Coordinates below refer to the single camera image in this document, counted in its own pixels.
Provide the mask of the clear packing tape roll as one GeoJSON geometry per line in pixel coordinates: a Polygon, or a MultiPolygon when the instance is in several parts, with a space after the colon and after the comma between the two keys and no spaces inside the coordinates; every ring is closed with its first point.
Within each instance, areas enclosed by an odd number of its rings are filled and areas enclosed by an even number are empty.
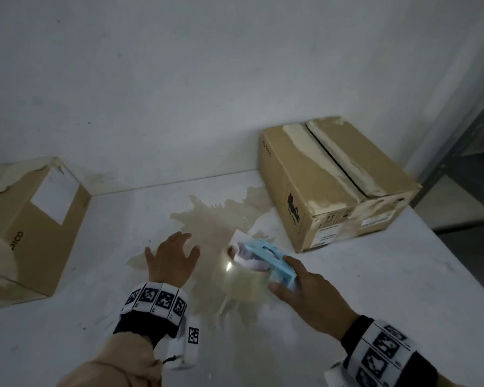
{"type": "Polygon", "coordinates": [[[263,303],[268,300],[268,283],[271,269],[257,259],[239,256],[239,244],[222,249],[213,269],[213,283],[229,300],[245,303],[263,303]]]}

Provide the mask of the grey metal shelf rack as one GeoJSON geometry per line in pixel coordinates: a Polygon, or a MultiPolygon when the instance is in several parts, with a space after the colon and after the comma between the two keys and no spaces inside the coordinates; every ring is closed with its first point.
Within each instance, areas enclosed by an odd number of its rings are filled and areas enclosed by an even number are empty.
{"type": "Polygon", "coordinates": [[[484,227],[484,104],[469,112],[421,181],[411,207],[436,235],[484,227]]]}

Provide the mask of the right marker wristband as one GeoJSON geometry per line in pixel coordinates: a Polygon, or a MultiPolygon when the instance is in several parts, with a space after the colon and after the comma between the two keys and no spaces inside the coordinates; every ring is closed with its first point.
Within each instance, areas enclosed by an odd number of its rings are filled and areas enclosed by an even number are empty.
{"type": "Polygon", "coordinates": [[[415,354],[413,341],[393,325],[361,315],[344,333],[343,369],[356,387],[406,387],[402,376],[415,354]]]}

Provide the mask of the blue tape dispenser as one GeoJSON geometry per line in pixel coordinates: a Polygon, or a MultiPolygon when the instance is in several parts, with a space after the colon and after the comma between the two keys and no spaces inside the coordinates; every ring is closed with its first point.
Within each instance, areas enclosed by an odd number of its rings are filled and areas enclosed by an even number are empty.
{"type": "Polygon", "coordinates": [[[270,280],[291,291],[296,290],[297,274],[284,260],[285,254],[271,243],[255,239],[239,230],[233,234],[229,248],[234,262],[258,273],[270,273],[270,280]]]}

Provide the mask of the marker wristband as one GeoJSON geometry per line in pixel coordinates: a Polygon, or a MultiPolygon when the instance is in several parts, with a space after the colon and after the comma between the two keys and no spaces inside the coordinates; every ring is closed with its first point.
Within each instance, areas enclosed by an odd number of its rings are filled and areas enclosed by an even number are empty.
{"type": "Polygon", "coordinates": [[[120,314],[150,313],[180,325],[185,316],[189,297],[181,288],[164,283],[146,282],[135,287],[123,304],[120,314]]]}
{"type": "Polygon", "coordinates": [[[393,325],[361,315],[344,333],[343,369],[356,387],[406,387],[402,376],[415,354],[413,341],[393,325]]]}

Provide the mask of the cardboard box with white label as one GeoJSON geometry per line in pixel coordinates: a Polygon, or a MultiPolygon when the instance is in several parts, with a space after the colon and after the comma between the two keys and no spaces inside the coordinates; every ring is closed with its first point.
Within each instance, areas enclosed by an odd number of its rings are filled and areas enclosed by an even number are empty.
{"type": "Polygon", "coordinates": [[[90,201],[58,157],[0,164],[0,307],[55,294],[90,201]]]}

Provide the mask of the person's left forearm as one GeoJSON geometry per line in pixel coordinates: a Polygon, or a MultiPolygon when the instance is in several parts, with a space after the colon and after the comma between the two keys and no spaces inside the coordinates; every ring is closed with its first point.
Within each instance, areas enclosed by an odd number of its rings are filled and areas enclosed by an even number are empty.
{"type": "Polygon", "coordinates": [[[122,314],[110,338],[90,361],[63,377],[56,387],[161,387],[162,360],[155,346],[180,325],[151,313],[122,314]]]}

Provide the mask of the left marker wristband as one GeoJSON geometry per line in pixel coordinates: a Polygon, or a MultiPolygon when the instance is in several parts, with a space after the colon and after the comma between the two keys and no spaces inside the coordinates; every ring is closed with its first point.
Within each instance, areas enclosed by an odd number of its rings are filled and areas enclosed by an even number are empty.
{"type": "Polygon", "coordinates": [[[120,314],[150,313],[180,325],[185,316],[189,297],[181,288],[164,283],[146,282],[135,287],[123,304],[120,314]]]}

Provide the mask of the person's right hand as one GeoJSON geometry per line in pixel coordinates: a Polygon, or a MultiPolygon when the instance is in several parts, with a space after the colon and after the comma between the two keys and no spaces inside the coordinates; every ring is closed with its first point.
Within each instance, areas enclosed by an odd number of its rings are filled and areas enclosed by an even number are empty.
{"type": "Polygon", "coordinates": [[[314,330],[339,342],[359,317],[339,291],[318,273],[310,273],[300,260],[284,256],[297,274],[297,304],[288,304],[314,330]]]}

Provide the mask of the person's left hand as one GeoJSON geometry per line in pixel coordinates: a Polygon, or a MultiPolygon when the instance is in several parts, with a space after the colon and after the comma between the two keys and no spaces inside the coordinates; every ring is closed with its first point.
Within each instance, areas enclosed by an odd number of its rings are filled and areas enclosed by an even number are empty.
{"type": "Polygon", "coordinates": [[[150,282],[164,283],[182,288],[191,277],[195,267],[187,266],[184,246],[192,238],[191,233],[176,232],[162,242],[155,252],[155,274],[148,274],[150,282]]]}

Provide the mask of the cardboard box with torn tape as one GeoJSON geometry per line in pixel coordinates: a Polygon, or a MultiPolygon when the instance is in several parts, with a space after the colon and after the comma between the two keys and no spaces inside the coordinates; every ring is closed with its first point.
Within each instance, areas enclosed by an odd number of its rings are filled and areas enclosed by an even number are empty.
{"type": "Polygon", "coordinates": [[[340,116],[264,129],[259,171],[297,253],[387,229],[422,188],[340,116]]]}

